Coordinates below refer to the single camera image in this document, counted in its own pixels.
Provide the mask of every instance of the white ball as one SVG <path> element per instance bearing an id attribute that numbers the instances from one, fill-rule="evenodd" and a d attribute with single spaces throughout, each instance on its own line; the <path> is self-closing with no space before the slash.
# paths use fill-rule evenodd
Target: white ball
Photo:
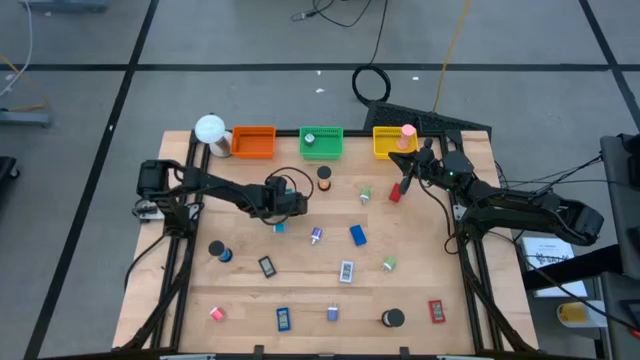
<path id="1" fill-rule="evenodd" d="M 224 136 L 224 121 L 217 115 L 205 115 L 196 123 L 196 137 L 200 142 L 212 144 Z"/>

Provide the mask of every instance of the white paper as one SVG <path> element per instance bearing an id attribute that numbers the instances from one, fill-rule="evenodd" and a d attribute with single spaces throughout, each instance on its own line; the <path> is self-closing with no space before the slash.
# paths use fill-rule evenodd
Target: white paper
<path id="1" fill-rule="evenodd" d="M 562 261 L 558 258 L 567 260 L 573 258 L 573 249 L 571 248 L 571 244 L 558 238 L 525 237 L 522 240 L 522 249 L 524 255 L 527 257 L 527 261 L 543 271 L 545 266 Z M 576 296 L 587 296 L 587 290 L 585 289 L 582 281 L 563 284 L 562 287 Z M 536 297 L 569 296 L 557 287 L 536 290 L 534 291 L 534 295 Z"/>

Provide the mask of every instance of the white cable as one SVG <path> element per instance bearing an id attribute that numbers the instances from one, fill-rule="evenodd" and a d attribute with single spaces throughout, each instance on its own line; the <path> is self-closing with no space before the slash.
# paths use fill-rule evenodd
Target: white cable
<path id="1" fill-rule="evenodd" d="M 24 6 L 27 8 L 27 14 L 29 15 L 29 54 L 27 55 L 27 61 L 25 61 L 24 66 L 22 67 L 20 72 L 18 72 L 18 74 L 13 77 L 9 85 L 7 85 L 7 87 L 5 87 L 2 92 L 0 92 L 0 96 L 4 95 L 8 91 L 11 91 L 11 87 L 13 86 L 13 84 L 18 81 L 18 78 L 22 76 L 24 71 L 27 70 L 29 63 L 31 63 L 31 53 L 33 52 L 33 19 L 31 15 L 31 7 L 29 6 L 29 0 L 24 0 Z"/>

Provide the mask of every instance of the green bin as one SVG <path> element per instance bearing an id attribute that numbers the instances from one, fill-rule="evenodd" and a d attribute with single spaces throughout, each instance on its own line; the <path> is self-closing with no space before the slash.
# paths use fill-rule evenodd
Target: green bin
<path id="1" fill-rule="evenodd" d="M 313 145 L 307 145 L 304 137 L 312 134 L 315 137 Z M 342 155 L 341 127 L 332 126 L 303 126 L 300 128 L 300 155 L 305 160 L 323 159 L 335 160 Z"/>

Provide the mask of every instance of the floor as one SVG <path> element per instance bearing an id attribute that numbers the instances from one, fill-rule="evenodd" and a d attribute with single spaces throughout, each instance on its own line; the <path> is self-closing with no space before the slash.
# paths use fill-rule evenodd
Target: floor
<path id="1" fill-rule="evenodd" d="M 364 4 L 339 1 L 328 15 L 349 22 Z M 585 4 L 613 56 L 594 36 Z M 40 356 L 109 349 L 139 230 L 130 215 L 137 170 L 157 156 L 165 130 L 192 128 L 209 112 L 229 127 L 362 127 L 366 108 L 351 92 L 351 73 L 354 63 L 371 58 L 383 2 L 373 1 L 349 29 L 319 16 L 289 19 L 309 5 L 111 0 L 104 14 L 34 15 L 36 65 L 28 74 L 50 98 L 55 122 L 49 129 L 0 128 L 0 154 L 18 158 L 22 169 L 0 209 L 0 358 L 24 356 L 63 247 L 75 240 Z M 399 64 L 389 71 L 389 102 L 431 109 L 437 64 L 462 8 L 463 0 L 390 1 L 376 57 L 377 63 Z M 495 157 L 510 180 L 595 157 L 601 136 L 638 129 L 640 118 L 632 115 L 637 104 L 622 92 L 627 84 L 640 91 L 640 67 L 633 66 L 640 63 L 638 11 L 633 0 L 473 2 L 451 61 L 476 65 L 451 67 L 439 113 L 492 126 Z M 148 35 L 136 48 L 147 15 Z M 0 4 L 0 29 L 12 34 L 0 39 L 0 53 L 22 63 L 27 15 L 16 1 Z M 0 65 L 1 79 L 6 70 Z M 359 84 L 367 97 L 382 94 L 379 79 L 365 74 Z M 1 106 L 39 102 L 36 90 L 24 79 Z M 575 178 L 603 179 L 604 172 L 593 166 Z M 596 246 L 615 242 L 606 186 L 572 184 L 556 191 L 605 216 Z M 594 357 L 593 341 L 557 325 L 557 303 L 531 299 L 541 348 Z"/>

